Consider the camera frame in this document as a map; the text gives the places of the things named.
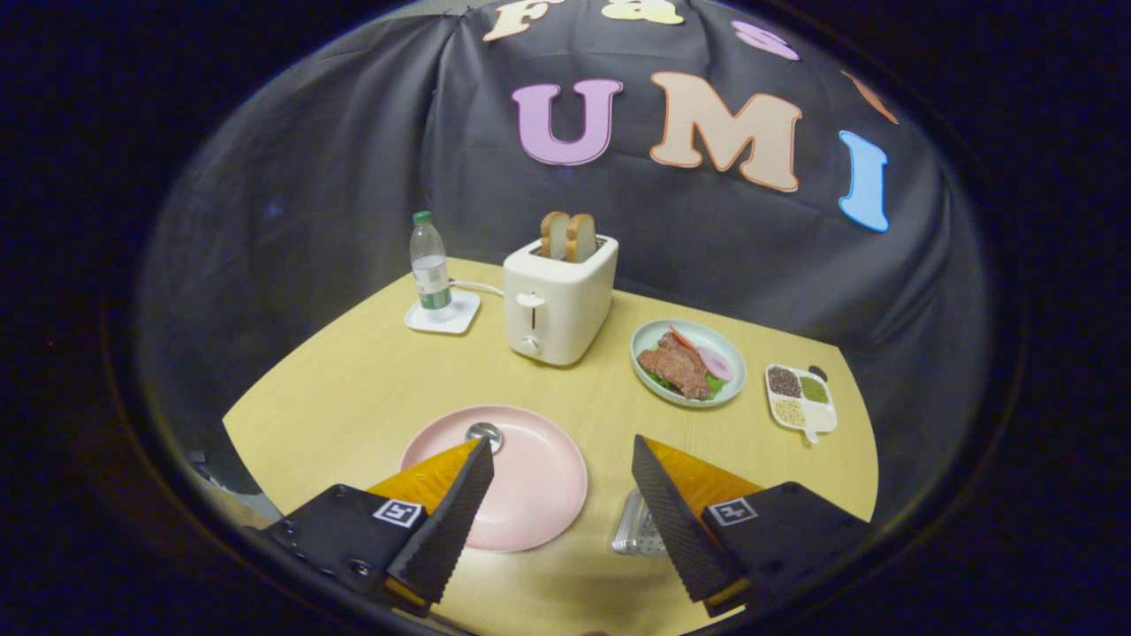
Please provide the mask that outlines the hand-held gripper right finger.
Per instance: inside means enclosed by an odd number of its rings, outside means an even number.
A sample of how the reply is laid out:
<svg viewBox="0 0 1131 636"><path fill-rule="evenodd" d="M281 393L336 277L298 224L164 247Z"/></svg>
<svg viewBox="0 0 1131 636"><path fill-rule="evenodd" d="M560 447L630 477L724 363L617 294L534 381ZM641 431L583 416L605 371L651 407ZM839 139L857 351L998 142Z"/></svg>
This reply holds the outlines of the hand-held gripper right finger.
<svg viewBox="0 0 1131 636"><path fill-rule="evenodd" d="M787 604L871 534L795 481L756 485L644 435L631 471L687 594L713 617Z"/></svg>

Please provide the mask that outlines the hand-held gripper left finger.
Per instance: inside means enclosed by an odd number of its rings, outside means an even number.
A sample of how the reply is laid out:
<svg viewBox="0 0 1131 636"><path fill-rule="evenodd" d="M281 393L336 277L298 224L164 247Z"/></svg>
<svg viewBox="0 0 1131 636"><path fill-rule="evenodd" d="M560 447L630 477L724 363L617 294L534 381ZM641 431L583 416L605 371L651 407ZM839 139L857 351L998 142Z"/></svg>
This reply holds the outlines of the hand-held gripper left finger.
<svg viewBox="0 0 1131 636"><path fill-rule="evenodd" d="M359 598L425 617L444 595L493 476L490 442L473 439L366 490L328 487L247 534Z"/></svg>

